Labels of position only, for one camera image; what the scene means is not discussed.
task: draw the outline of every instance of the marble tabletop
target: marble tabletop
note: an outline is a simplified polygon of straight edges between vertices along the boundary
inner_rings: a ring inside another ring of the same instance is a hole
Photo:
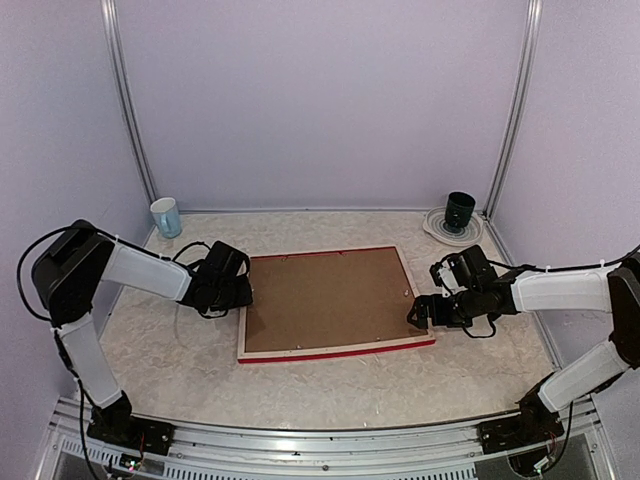
[[[395,244],[421,294],[436,291],[429,267],[454,251],[422,230],[416,212],[286,212],[183,216],[173,240],[147,248],[174,254],[222,240],[249,255]],[[487,256],[499,259],[484,235]],[[181,260],[201,258],[201,247]],[[217,425],[283,429],[380,428],[454,421],[515,408],[552,371],[528,314],[503,317],[494,338],[432,329],[432,346],[353,358],[266,365],[236,360],[238,313],[195,311],[125,288],[101,338],[134,412]],[[473,333],[489,331],[483,320]]]

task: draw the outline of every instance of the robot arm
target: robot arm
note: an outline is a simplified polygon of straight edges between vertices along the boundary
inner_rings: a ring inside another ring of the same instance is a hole
[[[104,357],[91,315],[99,283],[144,290],[204,316],[252,302],[249,268],[246,254],[222,242],[216,242],[204,259],[182,265],[114,241],[83,220],[46,249],[31,276],[51,316],[60,356],[92,403],[89,436],[136,450],[146,438],[147,451],[166,454],[173,431],[164,422],[131,416],[131,403]]]
[[[480,433],[485,453],[561,435],[557,412],[585,394],[609,386],[630,368],[640,367],[640,254],[595,269],[531,273],[527,267],[498,277],[479,246],[445,257],[431,267],[442,294],[420,296],[409,323],[466,328],[473,318],[538,310],[599,310],[613,314],[614,331],[581,358],[541,381],[519,402],[520,415],[485,422]]]

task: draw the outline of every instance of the dark green mug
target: dark green mug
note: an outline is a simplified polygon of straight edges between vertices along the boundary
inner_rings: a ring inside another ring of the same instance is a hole
[[[464,192],[452,192],[444,211],[444,229],[450,233],[460,233],[469,225],[476,201]]]

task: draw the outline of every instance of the black cable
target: black cable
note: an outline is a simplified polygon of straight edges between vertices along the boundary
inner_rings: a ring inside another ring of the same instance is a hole
[[[78,387],[80,387],[80,441],[82,442],[82,453],[84,453],[84,460],[87,462],[87,467],[89,468],[89,472],[91,472],[91,476],[94,480],[100,480],[98,475],[96,475],[95,470],[93,469],[93,465],[91,465],[91,460],[89,459],[89,451],[87,449],[87,441],[84,437],[84,398],[85,392],[84,387],[82,386],[82,380],[78,379]]]
[[[453,291],[451,291],[451,289],[447,286],[446,283],[442,282],[442,286],[444,287],[444,289],[449,293],[449,295],[451,295],[452,297],[454,296]],[[496,333],[498,333],[498,329],[496,328],[495,324],[493,323],[493,320],[491,320],[490,318],[487,317],[487,321],[489,322],[489,326],[491,327],[491,333],[489,335],[474,335],[473,333],[469,332],[469,330],[467,330],[467,327],[462,327],[462,331],[467,335],[467,337],[469,338],[492,338],[496,336]]]
[[[496,262],[494,260],[489,260],[489,263],[497,267],[506,268],[507,270],[523,270],[525,272],[538,272],[538,273],[577,272],[580,270],[588,270],[591,268],[611,267],[612,265],[616,265],[618,263],[625,261],[627,258],[631,257],[632,255],[635,255],[639,251],[640,251],[640,245],[637,245],[633,250],[623,255],[622,257],[616,258],[615,260],[610,260],[603,264],[593,263],[591,265],[573,265],[571,267],[556,267],[556,268],[549,268],[549,269],[540,268],[540,267],[536,267],[535,265],[528,265],[528,264],[523,264],[516,267],[513,265],[506,265],[504,263]]]
[[[495,323],[493,323],[493,320],[491,320],[490,318],[487,317],[487,321],[489,322],[489,326],[491,327],[491,333],[489,335],[474,335],[473,333],[469,332],[469,330],[467,330],[467,327],[462,327],[462,331],[464,333],[466,333],[467,337],[469,337],[469,338],[491,338],[491,337],[495,337],[496,333],[498,332],[498,329],[496,328]]]
[[[191,247],[196,247],[196,246],[207,247],[209,250],[211,250],[211,247],[204,242],[191,242],[189,245],[182,247],[180,251],[176,253],[171,260],[175,262],[180,257],[180,255],[182,255],[184,252],[189,250]]]
[[[37,313],[33,307],[31,307],[31,305],[29,304],[29,301],[27,300],[27,297],[24,293],[24,289],[22,287],[22,265],[24,264],[25,259],[27,258],[27,256],[38,246],[40,245],[42,242],[44,242],[45,240],[48,240],[49,238],[53,237],[54,235],[58,235],[60,233],[64,233],[64,232],[68,232],[69,230],[89,230],[91,232],[96,232],[99,233],[100,235],[104,235],[105,237],[113,240],[116,243],[122,243],[123,245],[126,245],[129,248],[132,248],[134,250],[137,250],[139,252],[142,252],[146,255],[149,255],[151,257],[155,257],[155,258],[159,258],[160,260],[166,260],[166,261],[170,261],[171,259],[169,257],[164,257],[162,255],[159,255],[157,253],[153,253],[150,252],[149,250],[146,250],[142,247],[139,247],[138,245],[131,243],[131,242],[127,242],[126,240],[122,240],[121,238],[109,233],[109,232],[105,232],[104,230],[101,230],[99,228],[96,227],[89,227],[89,226],[85,226],[85,225],[68,225],[66,227],[60,227],[60,228],[56,228],[55,230],[50,231],[49,233],[43,235],[42,237],[40,237],[39,239],[37,239],[35,242],[33,242],[31,245],[29,245],[27,247],[27,249],[22,253],[22,255],[20,256],[20,259],[18,260],[18,266],[16,268],[16,283],[18,285],[18,294],[20,295],[20,299],[22,300],[22,303],[24,304],[25,308],[29,311],[29,313],[31,315],[33,315],[35,318],[37,318],[38,320],[42,320],[44,322],[51,322],[51,319],[48,317],[45,317],[44,315],[40,315],[39,313]]]
[[[553,469],[564,455],[564,452],[567,450],[567,445],[569,444],[569,437],[571,436],[571,424],[573,423],[573,402],[569,406],[569,423],[567,424],[567,434],[565,435],[564,443],[562,444],[562,450],[560,450],[560,454],[555,458],[553,463],[549,466],[549,468],[542,471],[543,474],[548,473],[551,469]]]

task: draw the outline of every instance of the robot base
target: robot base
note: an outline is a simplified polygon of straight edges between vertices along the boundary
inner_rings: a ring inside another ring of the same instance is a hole
[[[92,423],[87,429],[87,436],[119,447],[167,456],[173,440],[175,428],[173,425],[133,416],[130,417],[130,421],[132,434],[114,435],[113,430],[101,428],[98,423]]]
[[[482,443],[482,452],[491,453],[522,448],[536,443],[546,442],[553,433],[556,437],[564,434],[561,422],[549,422],[544,428],[527,429],[523,434],[522,415],[500,418],[478,425],[478,435]]]

